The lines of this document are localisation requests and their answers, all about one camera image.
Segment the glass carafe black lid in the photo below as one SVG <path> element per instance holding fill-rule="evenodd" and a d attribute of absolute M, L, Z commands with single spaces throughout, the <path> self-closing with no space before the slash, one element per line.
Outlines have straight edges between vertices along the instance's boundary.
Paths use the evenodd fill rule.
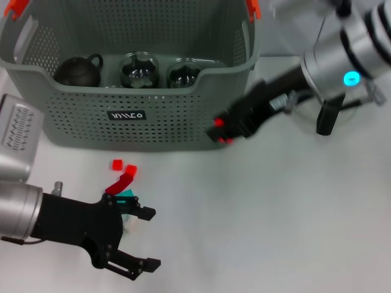
<path fill-rule="evenodd" d="M 345 94 L 321 102 L 321 109 L 316 119 L 316 133 L 321 136 L 332 134 L 338 115 L 341 111 L 350 110 L 362 105 L 359 99 L 344 104 Z"/>

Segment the dark red long brick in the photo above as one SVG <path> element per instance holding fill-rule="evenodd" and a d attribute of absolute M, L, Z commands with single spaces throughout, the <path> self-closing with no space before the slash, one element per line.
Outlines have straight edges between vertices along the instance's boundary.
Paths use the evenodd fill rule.
<path fill-rule="evenodd" d="M 123 192 L 132 182 L 134 176 L 128 173 L 124 173 L 119 177 L 119 180 L 113 185 L 105 189 L 105 194 L 115 196 Z"/>

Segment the grey perforated storage basket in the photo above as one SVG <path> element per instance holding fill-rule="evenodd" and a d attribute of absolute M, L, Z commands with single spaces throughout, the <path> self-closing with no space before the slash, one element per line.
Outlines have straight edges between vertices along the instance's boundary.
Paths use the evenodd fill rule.
<path fill-rule="evenodd" d="M 259 0 L 9 0 L 0 10 L 0 67 L 65 147 L 112 151 L 213 150 L 205 131 L 243 95 L 260 49 Z M 145 51 L 159 61 L 155 89 L 122 86 L 119 62 Z M 98 53 L 98 87 L 62 85 L 58 67 Z M 178 59 L 201 66 L 195 84 L 169 89 Z"/>

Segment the clear translucent brick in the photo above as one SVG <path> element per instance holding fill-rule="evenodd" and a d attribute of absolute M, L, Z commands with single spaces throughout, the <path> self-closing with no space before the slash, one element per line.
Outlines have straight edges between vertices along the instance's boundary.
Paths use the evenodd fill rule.
<path fill-rule="evenodd" d="M 125 234 L 133 233 L 137 227 L 138 218 L 134 215 L 122 215 L 123 232 Z"/>

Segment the teal square brick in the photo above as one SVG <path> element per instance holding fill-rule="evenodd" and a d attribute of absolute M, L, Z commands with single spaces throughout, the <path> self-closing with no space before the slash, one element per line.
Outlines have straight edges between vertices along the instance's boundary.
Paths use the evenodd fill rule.
<path fill-rule="evenodd" d="M 126 197 L 126 198 L 133 198 L 134 194 L 131 189 L 125 190 L 123 192 L 120 192 L 119 194 L 116 195 L 116 197 Z M 128 214 L 123 214 L 122 215 L 122 221 L 123 225 L 126 225 L 127 222 L 130 220 L 131 216 Z"/>

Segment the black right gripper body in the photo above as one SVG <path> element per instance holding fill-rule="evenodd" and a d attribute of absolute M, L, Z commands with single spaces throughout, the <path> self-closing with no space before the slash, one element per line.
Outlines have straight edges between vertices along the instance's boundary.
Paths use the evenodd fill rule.
<path fill-rule="evenodd" d="M 242 117 L 245 129 L 237 132 L 247 138 L 255 134 L 267 119 L 278 113 L 272 108 L 270 101 L 292 91 L 298 92 L 308 89 L 309 85 L 303 70 L 298 65 L 271 81 L 262 81 L 256 84 L 249 93 L 232 104 L 228 112 Z"/>

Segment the bright red sloped brick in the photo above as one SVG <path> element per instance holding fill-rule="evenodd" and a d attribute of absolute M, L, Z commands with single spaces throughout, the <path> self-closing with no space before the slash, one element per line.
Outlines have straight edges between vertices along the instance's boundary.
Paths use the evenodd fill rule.
<path fill-rule="evenodd" d="M 225 122 L 221 118 L 215 118 L 214 119 L 214 125 L 217 128 L 222 128 L 223 126 L 225 126 Z M 219 138 L 219 142 L 231 144 L 231 143 L 233 143 L 233 139 L 220 137 Z"/>

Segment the black clay teapot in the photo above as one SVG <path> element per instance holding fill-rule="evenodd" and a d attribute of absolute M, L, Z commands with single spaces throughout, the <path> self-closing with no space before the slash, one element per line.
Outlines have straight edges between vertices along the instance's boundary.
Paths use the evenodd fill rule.
<path fill-rule="evenodd" d="M 103 57 L 98 53 L 87 58 L 72 57 L 58 67 L 54 80 L 62 85 L 98 87 L 101 82 L 100 71 L 103 64 Z"/>

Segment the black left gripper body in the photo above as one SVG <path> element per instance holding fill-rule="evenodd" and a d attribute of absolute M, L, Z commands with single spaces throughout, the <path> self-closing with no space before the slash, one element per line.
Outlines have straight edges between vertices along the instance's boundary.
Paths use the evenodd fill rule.
<path fill-rule="evenodd" d="M 121 236 L 122 216 L 108 196 L 90 204 L 44 194 L 32 230 L 34 238 L 85 249 L 97 269 L 107 268 Z"/>

